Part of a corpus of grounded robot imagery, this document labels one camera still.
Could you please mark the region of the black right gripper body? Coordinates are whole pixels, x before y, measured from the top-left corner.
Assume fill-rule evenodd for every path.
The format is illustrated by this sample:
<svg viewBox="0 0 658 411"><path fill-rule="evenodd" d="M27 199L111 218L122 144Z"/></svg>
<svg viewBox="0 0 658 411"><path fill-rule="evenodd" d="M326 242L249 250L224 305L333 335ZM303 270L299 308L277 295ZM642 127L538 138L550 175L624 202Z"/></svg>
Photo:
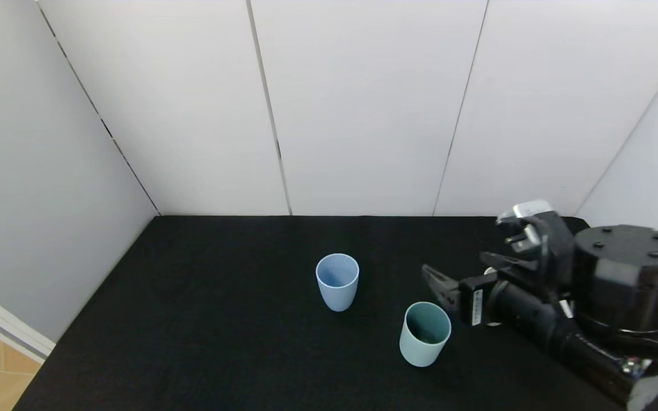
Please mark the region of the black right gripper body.
<svg viewBox="0 0 658 411"><path fill-rule="evenodd" d="M540 349L548 349L552 343L556 328L553 307L499 278L496 272L460 281L459 310L468 326L509 325Z"/></svg>

